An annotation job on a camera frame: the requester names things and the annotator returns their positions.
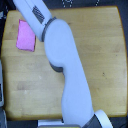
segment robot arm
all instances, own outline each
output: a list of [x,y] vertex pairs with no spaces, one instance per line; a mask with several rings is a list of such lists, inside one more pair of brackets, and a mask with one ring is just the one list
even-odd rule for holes
[[42,0],[13,1],[38,39],[44,41],[46,56],[52,67],[63,69],[65,87],[61,106],[64,123],[85,128],[112,128],[103,111],[94,113],[88,83],[68,24],[52,18]]

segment wooden table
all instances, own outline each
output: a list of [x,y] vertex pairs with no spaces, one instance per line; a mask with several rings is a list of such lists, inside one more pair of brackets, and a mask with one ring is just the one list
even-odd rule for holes
[[[70,25],[87,77],[94,110],[108,116],[127,114],[127,58],[117,7],[51,10]],[[61,118],[62,73],[52,70],[44,44],[35,52],[16,48],[17,11],[7,16],[2,42],[5,110],[11,120]]]

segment black cable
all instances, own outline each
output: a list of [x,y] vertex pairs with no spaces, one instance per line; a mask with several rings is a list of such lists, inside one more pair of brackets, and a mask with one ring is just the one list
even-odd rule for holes
[[123,126],[125,126],[125,125],[127,125],[127,123],[125,123],[125,124],[122,124],[119,128],[122,128]]

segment pink cloth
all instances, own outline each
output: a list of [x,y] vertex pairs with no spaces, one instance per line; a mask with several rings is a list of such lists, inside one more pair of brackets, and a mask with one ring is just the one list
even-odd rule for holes
[[16,47],[20,50],[34,51],[35,34],[27,22],[19,20],[19,30]]

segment wood grain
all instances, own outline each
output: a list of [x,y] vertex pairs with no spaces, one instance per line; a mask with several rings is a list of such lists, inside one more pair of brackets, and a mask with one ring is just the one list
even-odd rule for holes
[[[71,27],[89,84],[94,110],[108,116],[127,114],[127,60],[116,7],[51,10]],[[17,11],[7,16],[2,41],[5,110],[11,120],[61,118],[62,73],[52,70],[44,44],[34,52],[16,48]]]

